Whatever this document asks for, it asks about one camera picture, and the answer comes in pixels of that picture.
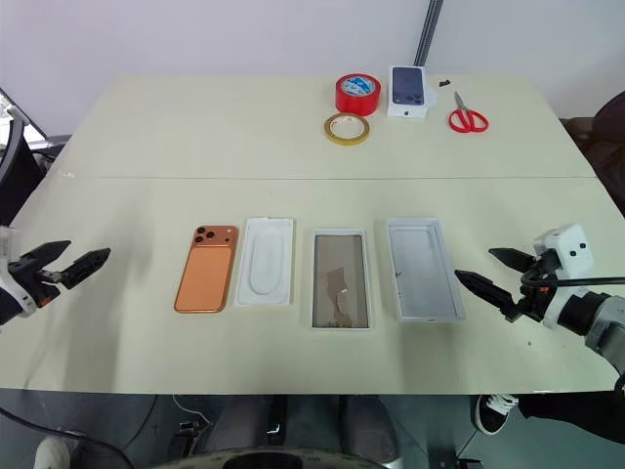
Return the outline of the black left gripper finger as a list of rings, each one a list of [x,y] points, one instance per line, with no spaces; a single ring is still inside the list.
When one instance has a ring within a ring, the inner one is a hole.
[[[110,248],[90,251],[61,272],[61,284],[71,289],[98,271],[108,259]]]
[[[30,269],[44,269],[56,261],[70,246],[70,240],[59,240],[43,243],[21,255],[20,263]]]

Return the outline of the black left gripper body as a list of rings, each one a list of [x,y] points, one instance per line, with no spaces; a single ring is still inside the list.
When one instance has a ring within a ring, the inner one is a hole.
[[[44,283],[38,276],[38,269],[27,264],[10,264],[9,274],[34,300],[38,308],[43,308],[60,296],[60,290],[52,284]]]

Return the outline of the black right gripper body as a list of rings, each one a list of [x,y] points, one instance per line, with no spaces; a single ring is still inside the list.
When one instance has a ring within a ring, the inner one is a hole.
[[[524,315],[538,322],[544,319],[557,290],[559,267],[560,260],[554,249],[538,257],[526,255],[520,267],[522,298],[518,303]]]

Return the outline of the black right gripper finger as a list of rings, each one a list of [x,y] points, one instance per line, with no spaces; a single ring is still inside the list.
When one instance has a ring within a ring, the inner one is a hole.
[[[515,248],[490,248],[488,253],[519,273],[527,272],[535,264],[535,258],[532,255]]]
[[[454,274],[470,292],[498,309],[507,321],[513,322],[519,317],[517,305],[509,291],[474,272],[455,270]]]

